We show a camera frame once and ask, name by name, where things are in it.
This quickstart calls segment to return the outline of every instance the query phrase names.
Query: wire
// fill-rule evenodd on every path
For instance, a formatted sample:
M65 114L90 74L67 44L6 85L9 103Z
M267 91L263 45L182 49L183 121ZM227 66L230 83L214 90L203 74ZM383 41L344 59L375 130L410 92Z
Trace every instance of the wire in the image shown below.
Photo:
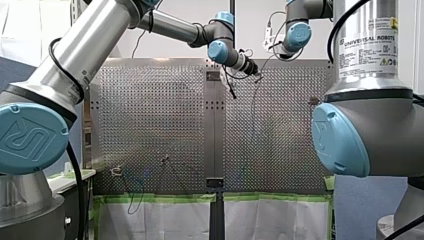
M163 0L161 0L159 3L158 3L158 5L156 6L156 9L159 9L159 7L160 7L160 5L162 4L162 2L163 2ZM150 9L149 10L149 14L150 14L150 20L149 20L149 32L151 32L152 31L152 29L153 29L153 23L154 23L154 18L153 18L153 10L154 10L155 8L153 7L152 9ZM135 45L135 47L134 47L134 50L133 50L133 52L132 52L132 54L131 54L131 58L134 58L134 56L135 56L135 52L137 51L137 48L138 48L138 45L140 44L140 40L141 40L141 38L144 36L144 34L146 34L146 31L147 30L144 30L141 34L140 34L140 36L138 37L138 39L137 39L137 43L136 43L136 45Z
M75 179L77 182L77 190L78 190L78 209L79 209L79 225L78 225L78 240L84 239L84 231L85 231L85 201L84 201L84 182L82 181L81 171L78 165L78 160L75 156L74 150L72 149L72 145L68 142L68 146L66 147L66 151L68 152L69 159L71 161L72 167L75 172Z
M225 65L222 65L222 67L224 68L225 75L226 75L226 76L230 76L230 77L231 77L231 78L233 78L233 79L243 80L243 79L246 79L246 78L250 77L250 75L246 75L246 76L244 76L244 77L236 77L236 76L233 76L233 75L231 75L230 73L228 73L228 72L227 72L227 67L226 67Z
M230 87L230 93L233 96L233 99L237 99L236 93L234 92L233 86L228 81L228 73L227 73L227 67L222 65L225 71L225 79L227 80L227 85Z
M396 232L392 233L390 236L388 236L385 240L393 240L397 237L399 237L400 235L406 233L407 231L413 229L414 227L420 225L424 223L424 215L421 217L418 217L417 219L415 219L414 221L408 223L407 225L405 225L404 227L400 228L399 230L397 230Z
M334 63L332 48L333 48L333 40L339 33L340 29L343 27L344 23L349 19L352 14L354 14L359 8L361 8L363 5L368 3L370 0L360 0L359 2L355 3L347 12L343 14L343 16L336 22L336 24L333 27L333 30L331 30L330 37L328 38L327 42L327 54L328 58L330 59L331 63Z
M207 44L209 44L208 35L206 34L205 26L203 26L200 23L193 23L193 25L198 25L198 26L200 26L202 28L202 37L203 37L203 40L205 40L205 42ZM194 42L197 42L198 39L199 39L199 32L197 32L197 39Z
M273 57L275 57L275 56L274 55L269 56L269 58L265 61L264 65L262 65L261 71L260 71L261 76L258 79L255 80L255 84L258 83L259 81L261 81L264 78L264 74L263 74L264 68L265 68L266 64L269 62L269 60L271 60L271 58L273 58Z
M80 99L78 100L77 104L82 102L82 100L84 100L84 89L81 86L81 84L78 82L78 80L72 76L71 73L69 73L68 71L66 71L62 65L59 63L59 61L57 60L56 56L54 55L54 46L57 42L59 42L62 38L56 38L53 41L51 41L50 45L49 45L49 55L50 58L53 60L54 64L56 65L57 68L59 68L59 70L65 74L65 76L67 76L69 78L69 80L72 81L72 83L77 87L77 91L80 95Z
M269 16L269 18L268 18L268 23L271 23L272 17L274 17L274 15L276 15L276 14L287 14L287 13L286 13L286 12L283 12L283 11L276 11L276 12L273 12L273 13Z
M330 8L331 12L333 13L333 0L327 0L326 2L327 2L328 8ZM334 22L333 18L329 18L329 20L330 22Z
M131 212L131 207L133 205L134 196L135 196L135 193L133 193L131 196L130 206L128 207L128 210L127 210L128 215L134 215L136 212L138 212L138 209L140 209L141 202L143 201L143 197L144 197L144 183L141 186L142 186L142 193L141 193L140 201L138 202L136 209Z
M264 62L264 64L262 65L262 68L261 68L261 78L259 78L257 81L255 81L255 84L257 84L260 80L262 80L264 78L263 71L265 69L265 66L269 62L269 60L271 60L271 58L273 58L273 57L275 57L275 56L274 55L271 55ZM254 141L255 135L256 135L256 124L255 124L256 123L256 120L255 120L255 118L256 118L256 95L257 95L258 90L259 90L259 88L261 86L261 83L262 83L262 81L259 82L256 85L256 88L255 88L255 90L253 92L252 103L250 104L250 115L251 115L251 118L252 118L252 135L251 135L251 143L252 143L252 145L253 145L253 141Z
M414 95L413 95L413 96L414 96L414 98L415 98L415 99L417 99L417 100L419 100L419 101L421 101L421 102L424 102L424 98L422 98L422 97L421 97L421 96L419 96L418 94L415 94L415 93L414 93Z

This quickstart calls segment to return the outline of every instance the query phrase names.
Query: green tape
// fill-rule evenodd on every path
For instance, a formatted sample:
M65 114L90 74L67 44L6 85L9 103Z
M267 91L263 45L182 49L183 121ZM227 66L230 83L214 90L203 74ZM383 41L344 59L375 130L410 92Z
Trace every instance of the green tape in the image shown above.
M281 193L225 193L225 202L246 202L258 200L279 200L290 202L329 202L332 195L298 195Z
M195 194L195 195L155 195L151 193L146 194L124 194L124 195L110 195L110 196L95 196L94 201L100 204L109 203L131 203L145 202L145 203L210 203L215 202L215 194Z
M333 211L334 211L334 199L331 198L328 206L328 240L331 240L333 232Z
M94 222L94 240L99 239L99 225L100 225L100 207L102 202L99 201L96 197L93 201L93 222Z
M336 177L335 176L327 176L324 177L325 181L325 187L328 191L334 191L334 184L336 183Z

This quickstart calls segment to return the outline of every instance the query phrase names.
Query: metal post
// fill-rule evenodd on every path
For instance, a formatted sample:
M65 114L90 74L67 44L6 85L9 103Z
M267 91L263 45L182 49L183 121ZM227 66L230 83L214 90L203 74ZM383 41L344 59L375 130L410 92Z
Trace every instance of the metal post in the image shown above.
M234 19L236 17L236 0L230 0L230 13L233 14ZM234 21L234 40L233 47L236 48L236 23Z

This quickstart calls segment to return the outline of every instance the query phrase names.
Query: end effector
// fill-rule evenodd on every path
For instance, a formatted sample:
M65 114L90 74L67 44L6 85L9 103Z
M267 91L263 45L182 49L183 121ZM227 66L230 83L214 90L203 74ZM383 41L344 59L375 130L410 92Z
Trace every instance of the end effector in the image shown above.
M211 60L247 75L258 75L258 65L242 52L234 49L234 16L219 12L208 25L198 28L198 38L190 47L208 45Z
M282 59L290 59L304 48L312 37L310 19L331 18L331 3L322 0L288 0L286 34L272 35L271 23L268 23L265 47Z

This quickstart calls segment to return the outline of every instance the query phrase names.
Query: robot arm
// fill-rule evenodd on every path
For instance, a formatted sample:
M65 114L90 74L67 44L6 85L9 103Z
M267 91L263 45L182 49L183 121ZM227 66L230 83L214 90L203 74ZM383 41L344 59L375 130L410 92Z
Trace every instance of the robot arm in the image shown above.
M312 37L309 20L332 18L332 5L330 0L288 0L286 34L271 36L272 30L268 26L266 38L269 40L265 44L267 50L275 51L282 59L290 59L305 47Z
M186 42L190 47L208 45L213 61L248 75L258 72L253 60L233 48L234 18L230 13L220 12L208 25L201 26L152 10L156 3L93 1L54 47L53 58L45 59L27 81L10 84L0 94L2 123L13 125L14 119L21 118L35 124L22 122L18 128L10 128L11 132L0 131L12 136L9 145L5 143L7 151L0 151L1 173L29 174L59 159L66 148L67 129L76 120L74 106L83 100L93 77L127 28L140 27ZM40 133L34 135L38 144L27 138L26 147L15 146L19 144L14 139L30 135L34 128L43 132L41 140L45 142L37 138Z
M337 22L358 0L289 0L281 57L290 57L310 38L308 20ZM424 174L424 109L398 78L396 0L373 0L353 11L334 42L337 81L313 113L312 135L319 159L341 175Z

